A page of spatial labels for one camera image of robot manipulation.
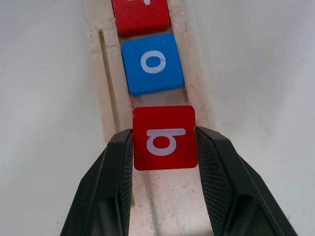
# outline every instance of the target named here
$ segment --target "blue tile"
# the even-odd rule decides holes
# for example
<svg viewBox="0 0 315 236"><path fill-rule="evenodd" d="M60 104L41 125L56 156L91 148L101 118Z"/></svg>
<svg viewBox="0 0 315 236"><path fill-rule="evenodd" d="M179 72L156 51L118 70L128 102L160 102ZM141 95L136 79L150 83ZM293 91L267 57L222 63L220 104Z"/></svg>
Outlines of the blue tile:
<svg viewBox="0 0 315 236"><path fill-rule="evenodd" d="M184 77L173 34L128 41L122 48L131 94L143 95L183 85Z"/></svg>

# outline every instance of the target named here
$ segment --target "wooden track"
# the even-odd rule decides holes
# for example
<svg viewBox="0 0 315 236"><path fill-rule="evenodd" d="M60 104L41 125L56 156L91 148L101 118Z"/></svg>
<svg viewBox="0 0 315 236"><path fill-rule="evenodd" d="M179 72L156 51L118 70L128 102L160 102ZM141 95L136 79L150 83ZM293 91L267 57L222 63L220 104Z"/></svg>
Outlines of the wooden track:
<svg viewBox="0 0 315 236"><path fill-rule="evenodd" d="M130 38L118 36L111 0L84 0L106 143L115 133L132 128L132 110L139 106L190 104L196 111L196 125L210 127L182 1L168 0L168 8L168 32L176 39L185 85L134 97L128 93L121 54L121 43ZM130 236L211 235L198 168L153 172L134 169L133 173L135 206L131 209Z"/></svg>

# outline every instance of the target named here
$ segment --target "red block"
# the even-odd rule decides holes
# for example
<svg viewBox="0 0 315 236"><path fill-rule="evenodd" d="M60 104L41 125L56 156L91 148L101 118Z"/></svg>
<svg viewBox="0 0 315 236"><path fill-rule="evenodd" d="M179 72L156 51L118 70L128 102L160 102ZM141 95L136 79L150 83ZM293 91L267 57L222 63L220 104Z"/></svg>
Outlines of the red block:
<svg viewBox="0 0 315 236"><path fill-rule="evenodd" d="M139 107L133 110L133 155L137 170L197 166L192 106Z"/></svg>
<svg viewBox="0 0 315 236"><path fill-rule="evenodd" d="M166 0L113 0L120 36L164 31L169 26Z"/></svg>

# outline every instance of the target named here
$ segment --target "groove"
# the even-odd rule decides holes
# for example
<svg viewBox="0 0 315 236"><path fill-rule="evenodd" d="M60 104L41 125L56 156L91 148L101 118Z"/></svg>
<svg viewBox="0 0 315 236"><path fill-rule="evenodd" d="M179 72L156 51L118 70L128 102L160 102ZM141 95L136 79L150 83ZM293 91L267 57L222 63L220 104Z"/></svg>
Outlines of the groove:
<svg viewBox="0 0 315 236"><path fill-rule="evenodd" d="M116 103L116 98L115 98L113 80L110 73L110 66L109 66L109 60L107 56L107 49L105 45L105 38L104 38L104 34L102 30L98 31L98 37L99 37L100 47L102 50L102 57L103 57L105 73L106 73L106 81L107 81L108 90L109 90L109 99L110 99L112 114L114 118L114 126L115 126L116 132L119 132L121 129L120 129L119 116L118 116L118 108L117 108L117 103Z"/></svg>

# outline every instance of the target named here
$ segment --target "white background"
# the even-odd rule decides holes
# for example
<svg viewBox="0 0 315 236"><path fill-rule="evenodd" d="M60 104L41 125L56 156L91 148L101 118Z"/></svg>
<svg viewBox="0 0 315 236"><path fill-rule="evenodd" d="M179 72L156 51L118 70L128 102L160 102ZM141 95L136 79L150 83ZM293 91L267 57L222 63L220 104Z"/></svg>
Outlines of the white background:
<svg viewBox="0 0 315 236"><path fill-rule="evenodd" d="M186 0L212 128L312 234L315 2ZM59 235L104 148L78 0L0 2L0 235Z"/></svg>

